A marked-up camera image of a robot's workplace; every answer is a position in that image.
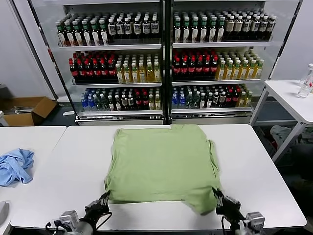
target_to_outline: white table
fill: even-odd
[[[306,224],[296,201],[250,125],[200,127],[216,144],[224,192],[242,203],[244,215],[259,211],[265,216],[266,228]],[[11,225],[42,229],[48,221],[69,210],[76,210],[79,217],[84,216],[84,207],[104,192],[113,137],[118,128],[170,126],[69,127],[51,157],[36,172]],[[214,211],[201,216],[182,202],[110,204],[109,207],[113,216],[100,230],[221,229],[221,217]]]
[[[276,162],[288,150],[298,135],[305,127],[313,124],[313,94],[309,94],[305,99],[295,97],[300,90],[299,81],[265,81],[265,89],[250,119],[253,126],[266,101],[268,95],[272,95],[289,113],[296,119],[297,124],[288,135],[284,143],[277,150],[272,160]]]
[[[0,127],[0,154],[4,154],[16,148],[28,149],[35,152],[34,165],[27,170],[34,179],[40,177],[38,169],[52,152],[55,145],[65,132],[65,126],[55,127]],[[9,203],[9,215],[6,221],[0,225],[0,235],[7,234],[10,230],[10,219],[17,209],[17,202],[21,199],[24,203],[23,194],[33,184],[16,182],[8,187],[0,186],[0,201]]]

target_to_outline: white wall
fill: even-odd
[[[313,1],[303,0],[284,50],[272,74],[273,80],[300,80],[313,63]]]
[[[0,83],[12,96],[48,96],[51,90],[40,72],[11,5],[0,1]]]

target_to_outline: water bottle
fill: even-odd
[[[172,98],[172,109],[177,109],[178,108],[178,99],[177,99],[177,94],[173,94]]]
[[[181,94],[179,98],[179,108],[184,109],[185,108],[185,94]]]
[[[308,69],[309,69],[309,71],[308,71],[308,75],[307,75],[307,76],[309,76],[310,73],[313,71],[313,64],[309,64],[309,65],[308,65]],[[307,79],[307,76],[303,76],[303,77],[301,78],[301,80],[299,81],[299,85],[300,85],[300,86],[303,85],[303,83],[304,83],[305,80]]]
[[[309,74],[307,75],[296,97],[306,98],[310,94],[312,89],[313,89],[313,64],[309,64]]]

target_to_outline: cable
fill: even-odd
[[[110,217],[112,216],[112,212],[108,212],[108,213],[106,213],[106,214],[103,214],[102,217],[105,216],[105,215],[107,215],[107,214],[109,214],[108,218],[106,218],[106,219],[96,228],[96,230],[98,230],[98,229],[99,229],[108,219],[110,219]]]
[[[225,216],[222,217],[221,223],[222,223],[223,235],[226,235],[225,227],[224,227],[224,219],[225,219]]]

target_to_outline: refrigerator shelf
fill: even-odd
[[[73,84],[73,87],[77,88],[121,88],[121,87],[160,87],[161,82],[153,83],[110,83],[110,84]]]
[[[180,81],[172,82],[173,86],[198,86],[198,85],[216,85],[216,84],[247,84],[247,83],[258,83],[260,79],[248,79],[248,80],[213,80],[213,81]]]
[[[283,42],[211,42],[211,43],[173,43],[173,48],[201,47],[269,47],[281,45]]]

